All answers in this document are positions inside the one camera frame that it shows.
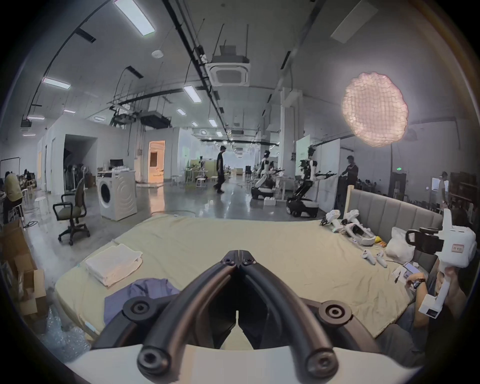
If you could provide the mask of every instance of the cardboard box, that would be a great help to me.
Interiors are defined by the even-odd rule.
[[[23,272],[23,300],[20,312],[29,320],[36,320],[48,314],[45,274],[43,269]]]
[[[14,258],[18,255],[30,253],[30,248],[25,240],[24,230],[20,219],[3,226],[0,233],[0,244],[2,247],[2,259],[7,261],[15,276],[18,276],[18,270]],[[36,269],[35,262],[32,259],[33,269]]]

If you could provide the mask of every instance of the person in yellow shirt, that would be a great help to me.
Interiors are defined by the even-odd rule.
[[[22,190],[17,175],[7,172],[5,174],[5,193],[7,196],[3,200],[3,223],[8,223],[8,212],[15,206],[22,203]]]

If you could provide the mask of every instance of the white partition wall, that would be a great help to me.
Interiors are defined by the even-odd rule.
[[[318,182],[318,206],[324,212],[330,212],[335,205],[336,187],[338,184],[338,172],[340,167],[340,139],[330,141],[319,147],[320,162],[317,167],[317,172],[327,173],[332,171],[337,176],[329,177],[326,180]]]

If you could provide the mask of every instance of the white box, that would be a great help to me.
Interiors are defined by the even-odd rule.
[[[265,197],[264,205],[276,205],[275,197]]]

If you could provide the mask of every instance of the man in black clothes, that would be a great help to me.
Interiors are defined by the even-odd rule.
[[[221,186],[225,182],[225,175],[223,173],[223,156],[222,155],[226,150],[227,149],[222,145],[220,147],[220,153],[218,154],[218,156],[216,158],[216,170],[218,172],[218,182],[213,187],[216,189],[216,192],[218,194],[224,193],[221,190]]]
[[[357,164],[353,161],[353,156],[350,155],[347,157],[348,167],[342,172],[342,176],[347,173],[347,185],[357,184],[357,177],[359,175],[359,168]]]

